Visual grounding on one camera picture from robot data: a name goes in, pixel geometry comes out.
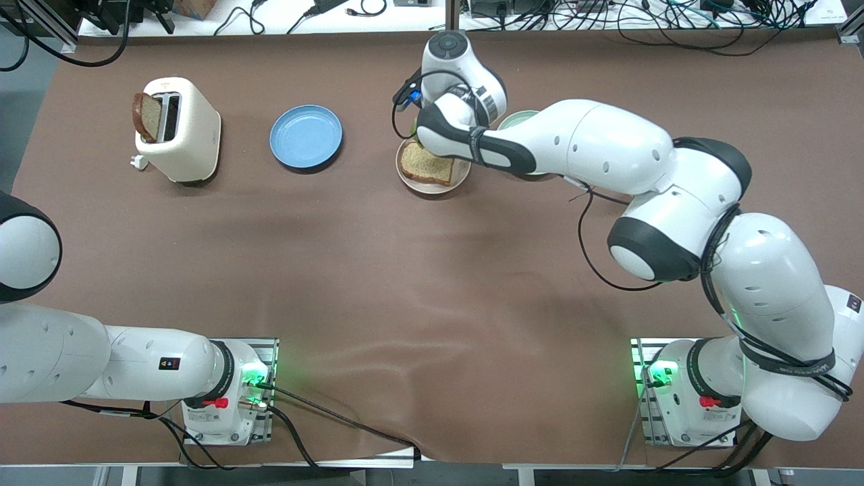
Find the toast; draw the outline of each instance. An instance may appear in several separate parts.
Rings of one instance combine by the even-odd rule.
[[[158,99],[147,93],[135,93],[132,97],[132,124],[148,144],[156,141],[161,117],[162,103]]]
[[[412,181],[449,186],[453,177],[452,158],[432,155],[417,142],[406,144],[399,153],[399,170]]]

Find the white round cap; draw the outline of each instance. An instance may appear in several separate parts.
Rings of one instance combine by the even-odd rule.
[[[60,263],[60,237],[30,215],[0,223],[0,284],[26,290],[51,278]]]
[[[627,270],[632,275],[643,280],[654,279],[654,271],[636,253],[631,252],[623,246],[610,246],[609,252],[612,254],[612,258],[618,262],[618,265],[621,265],[624,270]]]

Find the brown tabletop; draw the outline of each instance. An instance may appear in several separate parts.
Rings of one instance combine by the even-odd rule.
[[[54,220],[64,243],[57,278],[30,300],[106,324],[279,336],[282,385],[409,438],[434,459],[617,463],[636,402],[630,338],[726,328],[697,283],[635,295],[603,285],[576,243],[585,199],[568,202],[578,191],[565,182],[473,167],[447,198],[410,193],[394,164],[390,99],[427,38],[206,40],[134,46],[98,70],[61,64],[14,190]],[[754,170],[745,209],[788,221],[826,283],[864,289],[864,62],[831,31],[781,35],[745,58],[602,33],[473,38],[505,80],[511,112],[597,99],[673,136],[736,145]],[[174,74],[224,119],[219,173],[204,188],[129,166],[131,95]],[[301,176],[273,158],[268,135],[282,112],[307,103],[336,112],[345,136],[331,167]],[[410,116],[400,119],[407,130]],[[605,248],[619,212],[595,203],[588,250],[610,278],[638,284]],[[861,374],[853,385],[864,388]],[[316,459],[397,448],[283,408]],[[863,413],[855,396],[818,441],[776,440],[758,464],[864,467],[853,447]],[[156,423],[56,404],[4,405],[0,419],[3,464],[177,460]],[[636,442],[631,464],[679,453]],[[270,444],[219,457],[258,464],[299,455],[279,427]],[[690,464],[718,457],[696,454]]]

